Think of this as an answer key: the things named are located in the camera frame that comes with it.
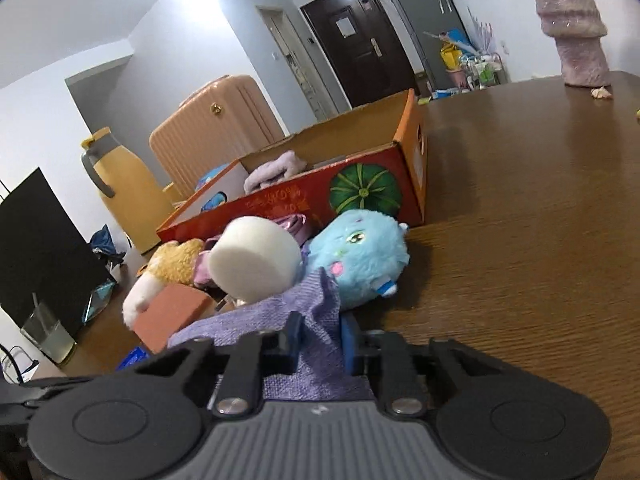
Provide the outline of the brick red sponge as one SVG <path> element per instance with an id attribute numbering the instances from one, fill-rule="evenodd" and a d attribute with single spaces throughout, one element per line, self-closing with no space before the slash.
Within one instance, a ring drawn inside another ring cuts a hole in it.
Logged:
<path id="1" fill-rule="evenodd" d="M 193 287 L 167 285 L 134 322 L 134 333 L 153 354 L 166 349 L 169 338 L 186 326 L 212 315 L 216 302 Z"/>

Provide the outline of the blue tissue pack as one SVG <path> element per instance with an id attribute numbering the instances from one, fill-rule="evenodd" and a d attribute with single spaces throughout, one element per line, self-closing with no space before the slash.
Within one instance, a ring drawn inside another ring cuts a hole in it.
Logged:
<path id="1" fill-rule="evenodd" d="M 124 370 L 130 366 L 134 366 L 140 362 L 145 361 L 149 357 L 149 352 L 140 346 L 134 347 L 126 356 L 125 359 L 120 362 L 116 370 Z"/>

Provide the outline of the yellow white plush toy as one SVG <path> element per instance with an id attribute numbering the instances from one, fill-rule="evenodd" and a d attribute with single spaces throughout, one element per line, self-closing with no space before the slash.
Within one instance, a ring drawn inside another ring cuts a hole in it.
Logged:
<path id="1" fill-rule="evenodd" d="M 204 242 L 198 238 L 183 243 L 172 240 L 157 248 L 122 303 L 122 320 L 128 330 L 134 329 L 138 316 L 167 285 L 194 285 L 196 263 L 203 250 Z"/>

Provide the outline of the pink satin scrunchie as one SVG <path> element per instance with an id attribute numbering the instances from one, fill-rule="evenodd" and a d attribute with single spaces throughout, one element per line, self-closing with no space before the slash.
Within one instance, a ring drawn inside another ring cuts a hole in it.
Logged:
<path id="1" fill-rule="evenodd" d="M 291 288 L 302 264 L 302 246 L 314 234 L 303 214 L 268 220 L 240 217 L 205 241 L 194 264 L 198 288 L 218 287 L 245 301 Z"/>

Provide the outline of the light blue plush toy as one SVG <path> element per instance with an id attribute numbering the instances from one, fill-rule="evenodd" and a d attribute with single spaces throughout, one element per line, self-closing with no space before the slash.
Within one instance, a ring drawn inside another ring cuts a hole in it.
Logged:
<path id="1" fill-rule="evenodd" d="M 325 270 L 337 284 L 342 310 L 393 296 L 410 261 L 407 232 L 405 223 L 382 212 L 346 211 L 308 243 L 305 273 Z"/>

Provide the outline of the lilac towel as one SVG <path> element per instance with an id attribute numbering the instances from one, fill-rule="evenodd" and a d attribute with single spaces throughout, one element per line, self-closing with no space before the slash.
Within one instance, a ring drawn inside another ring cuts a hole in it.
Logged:
<path id="1" fill-rule="evenodd" d="M 253 170 L 244 181 L 244 192 L 250 194 L 269 188 L 271 185 L 301 174 L 307 166 L 308 162 L 299 158 L 293 151 L 287 151 Z"/>

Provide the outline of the glass cup with drink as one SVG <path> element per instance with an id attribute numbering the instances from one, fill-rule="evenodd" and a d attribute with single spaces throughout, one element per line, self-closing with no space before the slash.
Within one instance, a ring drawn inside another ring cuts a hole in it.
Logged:
<path id="1" fill-rule="evenodd" d="M 76 341 L 34 292 L 32 303 L 34 308 L 21 327 L 21 332 L 50 361 L 60 365 L 72 354 Z"/>

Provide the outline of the black paper shopping bag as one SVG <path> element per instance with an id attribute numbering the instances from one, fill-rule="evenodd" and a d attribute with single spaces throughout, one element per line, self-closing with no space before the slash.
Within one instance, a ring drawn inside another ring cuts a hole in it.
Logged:
<path id="1" fill-rule="evenodd" d="M 77 336 L 103 271 L 41 170 L 6 196 L 0 222 L 2 309 L 22 326 L 34 308 L 34 292 L 70 336 Z"/>

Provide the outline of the blue snack wrapper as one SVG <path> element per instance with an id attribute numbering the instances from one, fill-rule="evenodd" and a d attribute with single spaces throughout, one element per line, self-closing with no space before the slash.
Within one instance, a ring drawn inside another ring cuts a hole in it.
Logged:
<path id="1" fill-rule="evenodd" d="M 81 321 L 84 325 L 89 324 L 108 306 L 117 285 L 113 272 L 125 263 L 126 256 L 126 252 L 116 247 L 110 228 L 106 224 L 92 234 L 89 245 L 103 273 L 98 284 L 91 289 L 85 310 L 82 312 Z"/>

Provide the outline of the blue wet wipes pack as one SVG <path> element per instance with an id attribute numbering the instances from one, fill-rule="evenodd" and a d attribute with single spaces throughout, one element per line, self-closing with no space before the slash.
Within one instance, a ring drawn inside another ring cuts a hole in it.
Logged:
<path id="1" fill-rule="evenodd" d="M 201 188 L 204 188 L 204 186 L 208 185 L 211 180 L 214 180 L 218 176 L 218 174 L 223 172 L 227 167 L 228 164 L 222 164 L 216 168 L 213 168 L 212 170 L 209 170 L 209 172 L 206 172 L 206 174 L 204 174 L 204 176 L 199 178 L 198 182 L 196 182 L 195 192 L 198 192 Z"/>

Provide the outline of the yellow thermos jug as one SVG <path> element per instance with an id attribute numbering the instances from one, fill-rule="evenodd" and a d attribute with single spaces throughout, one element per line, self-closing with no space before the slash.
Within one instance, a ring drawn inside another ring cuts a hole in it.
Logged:
<path id="1" fill-rule="evenodd" d="M 110 128 L 93 133 L 81 147 L 82 166 L 119 227 L 138 252 L 155 248 L 160 244 L 156 230 L 175 208 L 152 171 Z"/>

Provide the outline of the red orange cardboard box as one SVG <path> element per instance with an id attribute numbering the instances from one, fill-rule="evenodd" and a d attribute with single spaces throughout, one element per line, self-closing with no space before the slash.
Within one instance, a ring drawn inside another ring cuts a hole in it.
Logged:
<path id="1" fill-rule="evenodd" d="M 253 193 L 246 177 L 293 152 L 306 162 L 296 176 Z M 317 229 L 349 209 L 381 211 L 408 226 L 425 219 L 427 135 L 413 90 L 313 125 L 218 172 L 157 229 L 164 242 L 206 240 L 233 219 L 303 214 Z"/>

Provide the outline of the pink ribbed suitcase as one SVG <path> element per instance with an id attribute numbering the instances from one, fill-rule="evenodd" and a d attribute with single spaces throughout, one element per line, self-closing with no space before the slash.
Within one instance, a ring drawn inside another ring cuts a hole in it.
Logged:
<path id="1" fill-rule="evenodd" d="M 182 198 L 210 170 L 280 141 L 284 131 L 254 78 L 222 76 L 188 96 L 149 137 Z"/>

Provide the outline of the dark entrance door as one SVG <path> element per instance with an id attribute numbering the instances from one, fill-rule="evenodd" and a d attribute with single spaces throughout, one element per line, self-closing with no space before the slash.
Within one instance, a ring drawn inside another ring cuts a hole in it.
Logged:
<path id="1" fill-rule="evenodd" d="M 351 106 L 408 89 L 416 77 L 378 0 L 314 0 L 302 6 Z"/>

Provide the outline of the pink ceramic vase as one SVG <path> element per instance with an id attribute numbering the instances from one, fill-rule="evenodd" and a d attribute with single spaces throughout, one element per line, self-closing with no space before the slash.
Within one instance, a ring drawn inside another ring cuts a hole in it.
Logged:
<path id="1" fill-rule="evenodd" d="M 600 88 L 610 84 L 601 38 L 608 34 L 594 0 L 535 0 L 542 32 L 552 38 L 564 84 Z"/>

